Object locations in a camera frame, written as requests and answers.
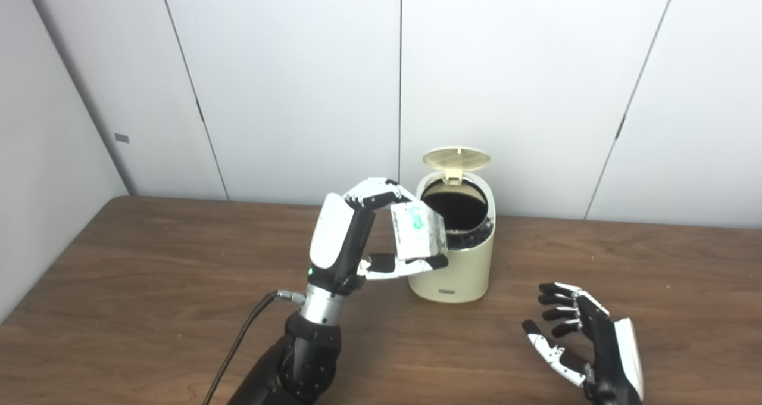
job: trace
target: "beige trash can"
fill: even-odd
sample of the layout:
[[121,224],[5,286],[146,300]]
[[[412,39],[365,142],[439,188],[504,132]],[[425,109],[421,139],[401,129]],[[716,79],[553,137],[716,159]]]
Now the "beige trash can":
[[438,171],[419,183],[417,198],[444,218],[449,266],[409,278],[418,296],[438,302],[469,302],[487,292],[492,243],[495,239],[495,198],[473,171],[489,156],[466,147],[443,147],[424,156]]

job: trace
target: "open lid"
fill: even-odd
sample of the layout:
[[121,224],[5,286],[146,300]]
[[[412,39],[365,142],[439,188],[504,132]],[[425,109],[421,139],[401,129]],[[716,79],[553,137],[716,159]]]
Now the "open lid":
[[440,147],[424,155],[427,166],[444,170],[447,185],[460,185],[463,182],[463,172],[483,169],[489,163],[489,155],[470,147]]

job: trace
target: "robotic arm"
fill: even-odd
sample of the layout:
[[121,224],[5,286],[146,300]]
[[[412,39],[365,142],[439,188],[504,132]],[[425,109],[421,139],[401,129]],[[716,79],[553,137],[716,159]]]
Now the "robotic arm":
[[[310,405],[331,385],[341,350],[338,326],[346,298],[366,279],[396,278],[447,266],[444,223],[433,213],[417,216],[417,230],[439,237],[427,255],[395,254],[362,259],[376,215],[389,204],[423,204],[398,183],[368,179],[344,196],[328,194],[310,245],[307,299],[289,316],[285,334],[259,359],[229,405]],[[405,237],[395,222],[398,253]]]
[[537,353],[563,378],[582,388],[595,405],[642,405],[643,374],[632,321],[611,321],[608,310],[577,286],[543,283],[539,291],[541,304],[558,305],[542,313],[542,318],[563,320],[552,334],[563,337],[581,331],[593,342],[595,362],[590,364],[556,344],[536,323],[526,320],[522,326]]

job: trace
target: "black cable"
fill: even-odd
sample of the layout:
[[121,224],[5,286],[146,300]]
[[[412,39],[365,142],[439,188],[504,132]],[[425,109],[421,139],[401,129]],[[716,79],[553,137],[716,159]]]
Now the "black cable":
[[266,294],[264,298],[262,298],[261,301],[259,301],[259,304],[257,304],[256,307],[254,307],[253,310],[251,310],[251,314],[248,315],[248,319],[246,320],[246,323],[244,323],[243,327],[241,328],[241,331],[239,332],[239,335],[236,337],[236,341],[233,342],[233,346],[230,348],[230,351],[228,351],[228,356],[223,361],[223,365],[220,367],[220,370],[217,371],[217,375],[214,377],[214,381],[212,381],[212,386],[209,387],[209,391],[207,392],[207,397],[204,399],[204,402],[202,405],[209,405],[209,402],[212,400],[212,396],[214,396],[214,391],[217,390],[217,385],[220,384],[220,380],[223,379],[223,375],[225,375],[225,370],[228,369],[228,365],[230,364],[230,361],[232,361],[233,356],[236,354],[236,350],[238,350],[239,345],[243,341],[246,331],[248,331],[248,328],[251,326],[251,323],[257,318],[259,313],[264,310],[267,305],[270,305],[270,302],[273,302],[275,297],[278,295],[276,292],[270,292],[269,294]]

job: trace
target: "wooden table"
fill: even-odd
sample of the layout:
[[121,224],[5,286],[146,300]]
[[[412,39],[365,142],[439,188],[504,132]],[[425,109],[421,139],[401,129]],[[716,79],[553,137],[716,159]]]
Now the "wooden table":
[[[117,198],[0,326],[0,403],[201,403],[267,292],[302,291],[317,207]],[[379,213],[369,251],[393,248]],[[536,286],[583,286],[630,316],[647,403],[762,403],[762,231],[503,217],[487,296],[435,304],[405,279],[368,283],[342,318],[319,405],[583,404],[520,326]],[[293,304],[255,322],[225,403]],[[567,343],[582,354],[589,344]]]

